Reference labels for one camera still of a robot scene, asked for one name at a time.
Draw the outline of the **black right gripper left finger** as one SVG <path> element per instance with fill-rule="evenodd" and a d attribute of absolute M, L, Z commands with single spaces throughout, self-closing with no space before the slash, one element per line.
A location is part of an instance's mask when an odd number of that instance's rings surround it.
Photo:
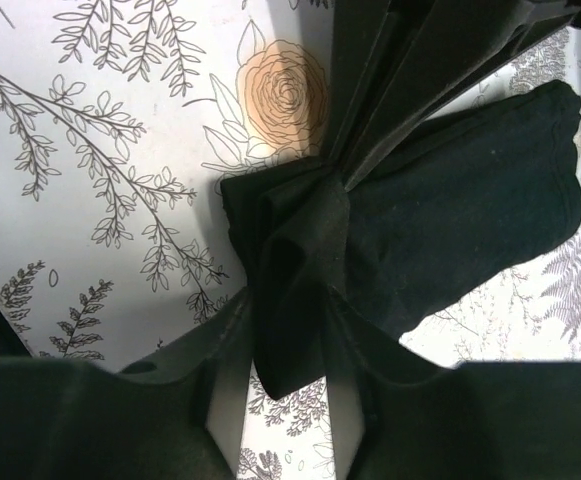
<path fill-rule="evenodd" d="M 251 295 L 119 373 L 33 358 L 0 314 L 0 479 L 233 479 Z"/>

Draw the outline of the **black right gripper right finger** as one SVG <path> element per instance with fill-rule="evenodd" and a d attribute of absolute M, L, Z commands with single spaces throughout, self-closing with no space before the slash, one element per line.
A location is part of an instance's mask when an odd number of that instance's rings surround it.
<path fill-rule="evenodd" d="M 581 362 L 443 368 L 323 300 L 341 479 L 581 479 Z"/>

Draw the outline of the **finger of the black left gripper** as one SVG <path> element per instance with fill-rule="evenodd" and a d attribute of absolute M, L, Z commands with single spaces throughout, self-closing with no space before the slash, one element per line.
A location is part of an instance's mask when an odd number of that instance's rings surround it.
<path fill-rule="evenodd" d="M 581 1 L 432 2 L 346 157 L 347 190 L 457 96 L 556 31 L 581 29 Z"/>
<path fill-rule="evenodd" d="M 322 158 L 343 173 L 366 116 L 393 78 L 432 1 L 340 1 L 335 7 L 330 118 Z"/>

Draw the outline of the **black underwear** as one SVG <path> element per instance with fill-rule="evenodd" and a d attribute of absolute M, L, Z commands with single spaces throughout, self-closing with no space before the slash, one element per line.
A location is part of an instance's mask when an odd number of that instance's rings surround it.
<path fill-rule="evenodd" d="M 223 180 L 266 393 L 280 399 L 323 376 L 327 288 L 399 338 L 569 240 L 581 224 L 580 109 L 556 80 L 435 118 L 351 190 L 318 157 Z"/>

